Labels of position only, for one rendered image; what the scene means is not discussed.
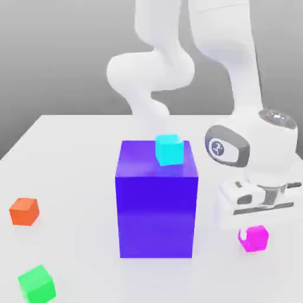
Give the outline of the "small orange cube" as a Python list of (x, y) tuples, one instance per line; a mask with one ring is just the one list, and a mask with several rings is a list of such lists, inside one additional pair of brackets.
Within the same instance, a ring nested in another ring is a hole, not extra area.
[(31, 226), (40, 214), (38, 202), (33, 198), (18, 198), (9, 208), (13, 225)]

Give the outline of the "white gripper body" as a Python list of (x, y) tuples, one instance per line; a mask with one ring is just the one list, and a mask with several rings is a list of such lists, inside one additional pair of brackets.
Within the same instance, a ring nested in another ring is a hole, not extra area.
[(271, 227), (298, 219), (298, 204), (286, 202), (271, 209), (247, 208), (234, 209), (228, 204), (218, 204), (216, 223), (223, 230), (244, 230), (263, 225)]

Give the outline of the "large purple box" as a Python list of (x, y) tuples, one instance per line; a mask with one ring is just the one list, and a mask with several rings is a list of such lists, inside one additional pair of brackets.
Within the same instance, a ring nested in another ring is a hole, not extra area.
[(121, 143), (115, 173), (122, 258), (191, 258), (198, 171), (191, 145), (184, 163), (160, 166), (154, 141)]

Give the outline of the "small magenta cube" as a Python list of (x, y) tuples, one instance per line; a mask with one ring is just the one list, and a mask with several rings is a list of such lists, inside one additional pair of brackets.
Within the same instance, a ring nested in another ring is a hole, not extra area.
[(268, 239), (269, 232), (264, 226), (253, 226), (247, 228), (246, 241), (240, 244), (246, 252), (258, 252), (266, 249)]

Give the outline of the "small green cube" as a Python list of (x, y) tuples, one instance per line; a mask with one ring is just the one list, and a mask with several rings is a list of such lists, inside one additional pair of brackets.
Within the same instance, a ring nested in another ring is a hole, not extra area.
[(20, 275), (18, 283), (26, 303), (48, 303), (56, 297), (53, 278), (43, 265)]

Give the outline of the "small cyan cube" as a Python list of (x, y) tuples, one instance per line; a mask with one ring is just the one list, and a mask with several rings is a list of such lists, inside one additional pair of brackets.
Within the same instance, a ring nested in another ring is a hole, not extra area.
[(184, 141), (177, 134), (156, 136), (156, 159), (161, 166), (183, 164)]

